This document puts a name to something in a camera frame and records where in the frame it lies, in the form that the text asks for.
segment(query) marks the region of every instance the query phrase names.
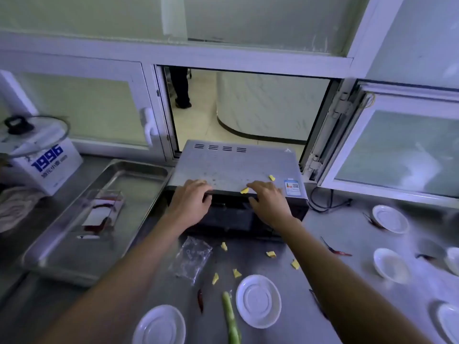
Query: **person's left hand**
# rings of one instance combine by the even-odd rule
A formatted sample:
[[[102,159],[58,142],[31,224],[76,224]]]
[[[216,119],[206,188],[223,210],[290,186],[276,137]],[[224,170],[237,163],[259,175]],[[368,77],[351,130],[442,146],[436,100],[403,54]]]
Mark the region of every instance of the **person's left hand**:
[[[175,190],[165,216],[182,230],[197,224],[209,211],[212,196],[208,195],[205,200],[203,198],[211,190],[212,186],[205,180],[187,180],[185,185]]]

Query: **blue and white sticker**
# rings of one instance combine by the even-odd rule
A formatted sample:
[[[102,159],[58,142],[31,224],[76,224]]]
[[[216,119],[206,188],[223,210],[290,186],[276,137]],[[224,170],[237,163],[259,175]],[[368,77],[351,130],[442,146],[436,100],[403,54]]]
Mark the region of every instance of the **blue and white sticker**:
[[[298,185],[298,182],[295,180],[284,180],[285,183],[285,192],[287,195],[293,195],[296,197],[301,196],[301,191],[300,191],[300,186]]]

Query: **metal tray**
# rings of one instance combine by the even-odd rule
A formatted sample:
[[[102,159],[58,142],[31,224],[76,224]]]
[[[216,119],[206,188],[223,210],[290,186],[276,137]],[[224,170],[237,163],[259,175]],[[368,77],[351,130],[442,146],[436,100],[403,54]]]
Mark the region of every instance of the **metal tray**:
[[[171,170],[145,163],[111,161],[99,177],[66,208],[21,257],[21,266],[44,276],[91,286],[128,251]],[[72,222],[95,189],[120,190],[125,196],[114,230],[104,239],[77,239]]]

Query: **forearm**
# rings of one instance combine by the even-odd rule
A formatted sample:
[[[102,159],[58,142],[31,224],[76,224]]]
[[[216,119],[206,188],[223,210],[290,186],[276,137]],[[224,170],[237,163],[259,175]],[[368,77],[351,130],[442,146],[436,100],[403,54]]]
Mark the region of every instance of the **forearm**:
[[[313,238],[299,220],[286,220],[276,229],[342,342],[430,343],[403,314]]]
[[[183,229],[164,216],[145,240],[89,289],[39,343],[118,343],[138,315],[153,275]]]

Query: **small dish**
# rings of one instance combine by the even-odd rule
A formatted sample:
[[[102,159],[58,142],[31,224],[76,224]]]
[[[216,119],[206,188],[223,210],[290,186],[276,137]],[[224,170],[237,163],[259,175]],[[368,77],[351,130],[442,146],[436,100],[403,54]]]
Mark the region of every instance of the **small dish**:
[[[147,312],[137,325],[132,344],[183,344],[185,320],[180,311],[167,304]]]
[[[249,275],[237,288],[236,307],[250,326],[268,328],[279,318],[282,303],[271,280],[263,275]]]
[[[399,211],[386,205],[376,205],[371,210],[372,219],[388,231],[404,234],[410,228],[406,217]]]
[[[376,271],[385,279],[395,283],[408,283],[411,278],[410,269],[403,258],[388,248],[379,248],[373,254]]]
[[[450,247],[446,250],[445,263],[451,272],[459,276],[459,247]]]
[[[444,303],[437,310],[437,318],[453,344],[459,344],[459,308]]]

